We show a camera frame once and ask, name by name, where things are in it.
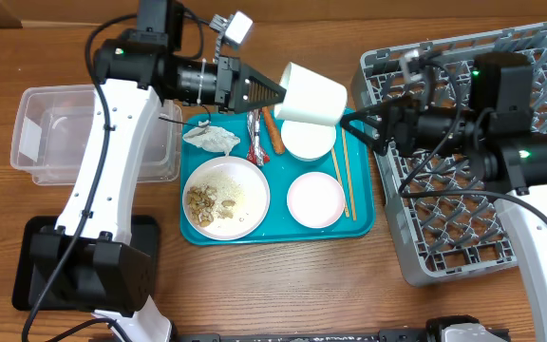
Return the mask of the pink bowl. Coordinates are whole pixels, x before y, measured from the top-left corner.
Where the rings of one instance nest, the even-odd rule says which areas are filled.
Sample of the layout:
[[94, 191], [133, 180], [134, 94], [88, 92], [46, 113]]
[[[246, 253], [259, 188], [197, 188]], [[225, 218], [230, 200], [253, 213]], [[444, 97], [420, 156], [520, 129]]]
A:
[[322, 172], [303, 174], [289, 187], [287, 206], [302, 226], [327, 228], [344, 214], [341, 186], [337, 179]]

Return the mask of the wooden chopstick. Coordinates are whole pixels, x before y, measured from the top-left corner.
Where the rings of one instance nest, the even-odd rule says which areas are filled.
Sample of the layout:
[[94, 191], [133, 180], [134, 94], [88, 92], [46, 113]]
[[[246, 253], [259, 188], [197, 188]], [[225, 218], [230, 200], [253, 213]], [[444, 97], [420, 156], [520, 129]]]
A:
[[356, 221], [357, 220], [357, 214], [356, 214], [356, 209], [355, 209], [352, 176], [351, 176], [351, 171], [350, 171], [349, 152], [348, 152], [348, 145], [347, 145], [347, 138], [346, 138], [346, 130], [343, 127], [341, 128], [341, 138], [342, 138], [342, 145], [343, 145], [343, 153], [344, 153], [347, 181], [348, 181], [348, 187], [349, 187], [350, 214], [351, 214], [352, 220]]
[[333, 162], [335, 175], [336, 175], [336, 178], [337, 178], [337, 181], [338, 181], [339, 185], [341, 186], [342, 193], [343, 193], [343, 203], [344, 203], [345, 216], [346, 216], [346, 218], [349, 218], [349, 208], [348, 208], [347, 197], [345, 195], [345, 189], [344, 189], [344, 184], [343, 184], [343, 180], [342, 180], [342, 177], [341, 177], [339, 162], [338, 162], [338, 159], [336, 157], [336, 152], [335, 152], [334, 147], [330, 150], [330, 154], [331, 154], [331, 159], [332, 159], [332, 162]]

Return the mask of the orange carrot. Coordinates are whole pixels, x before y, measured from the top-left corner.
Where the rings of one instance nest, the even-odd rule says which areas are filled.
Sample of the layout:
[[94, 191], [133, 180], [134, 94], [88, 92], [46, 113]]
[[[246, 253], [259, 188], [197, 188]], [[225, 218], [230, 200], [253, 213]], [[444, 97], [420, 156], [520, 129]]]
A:
[[274, 122], [274, 118], [270, 112], [270, 109], [267, 106], [264, 106], [261, 108], [261, 110], [271, 140], [273, 151], [277, 155], [282, 155], [285, 153], [286, 148], [284, 146], [284, 143], [282, 142], [280, 131]]

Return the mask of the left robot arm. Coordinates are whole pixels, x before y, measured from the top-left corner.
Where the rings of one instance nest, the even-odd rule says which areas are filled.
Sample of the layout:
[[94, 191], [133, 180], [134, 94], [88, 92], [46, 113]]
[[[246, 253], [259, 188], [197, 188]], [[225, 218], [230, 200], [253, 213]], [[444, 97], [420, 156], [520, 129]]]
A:
[[132, 243], [131, 211], [148, 133], [164, 103], [243, 113], [280, 104], [285, 89], [236, 57], [213, 63], [180, 54], [190, 10], [141, 0], [137, 25], [99, 48], [85, 46], [95, 88], [78, 178], [55, 224], [35, 234], [29, 254], [45, 279], [42, 296], [90, 312], [122, 341], [171, 341], [174, 324], [152, 293], [156, 260]]

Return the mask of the white tissue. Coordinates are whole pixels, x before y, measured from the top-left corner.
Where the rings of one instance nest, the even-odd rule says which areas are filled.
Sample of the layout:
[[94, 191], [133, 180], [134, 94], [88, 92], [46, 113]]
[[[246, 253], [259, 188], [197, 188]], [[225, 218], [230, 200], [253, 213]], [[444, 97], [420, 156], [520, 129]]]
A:
[[194, 147], [206, 152], [223, 153], [229, 156], [241, 139], [221, 126], [212, 125], [210, 121], [199, 122], [194, 128], [183, 134], [182, 139]]

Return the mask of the white paper cup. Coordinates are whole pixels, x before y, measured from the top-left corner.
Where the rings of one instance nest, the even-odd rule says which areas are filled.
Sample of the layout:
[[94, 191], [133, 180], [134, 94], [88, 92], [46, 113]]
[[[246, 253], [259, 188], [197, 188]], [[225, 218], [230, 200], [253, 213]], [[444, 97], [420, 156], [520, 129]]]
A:
[[274, 106], [276, 119], [326, 126], [339, 123], [348, 102], [343, 85], [295, 63], [287, 64], [279, 84], [286, 94]]

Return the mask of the red silver snack wrapper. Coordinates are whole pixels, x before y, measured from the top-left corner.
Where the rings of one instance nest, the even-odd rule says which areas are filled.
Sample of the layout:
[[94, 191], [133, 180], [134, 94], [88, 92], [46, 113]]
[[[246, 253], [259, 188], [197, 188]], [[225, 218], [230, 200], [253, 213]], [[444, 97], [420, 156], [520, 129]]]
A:
[[252, 110], [247, 114], [247, 128], [250, 138], [250, 146], [247, 153], [247, 160], [256, 166], [262, 167], [270, 161], [260, 141], [260, 117], [261, 110]]

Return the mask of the white bowl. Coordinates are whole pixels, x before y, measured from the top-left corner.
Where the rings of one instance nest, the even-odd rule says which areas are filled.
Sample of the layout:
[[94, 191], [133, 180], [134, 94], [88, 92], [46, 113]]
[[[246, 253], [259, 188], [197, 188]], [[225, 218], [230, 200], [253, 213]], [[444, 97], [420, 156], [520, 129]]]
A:
[[314, 162], [328, 154], [336, 142], [334, 126], [284, 121], [281, 140], [298, 160]]

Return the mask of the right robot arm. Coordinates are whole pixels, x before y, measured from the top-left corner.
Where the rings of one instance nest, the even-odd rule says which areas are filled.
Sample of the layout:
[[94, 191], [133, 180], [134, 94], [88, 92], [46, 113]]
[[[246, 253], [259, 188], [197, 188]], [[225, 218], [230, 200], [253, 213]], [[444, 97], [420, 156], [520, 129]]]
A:
[[436, 53], [407, 52], [401, 71], [425, 81], [424, 96], [372, 105], [340, 124], [380, 155], [394, 147], [403, 157], [465, 156], [517, 256], [536, 337], [547, 341], [547, 134], [532, 128], [532, 65], [515, 52], [477, 55], [468, 95], [450, 108], [431, 103], [439, 65]]

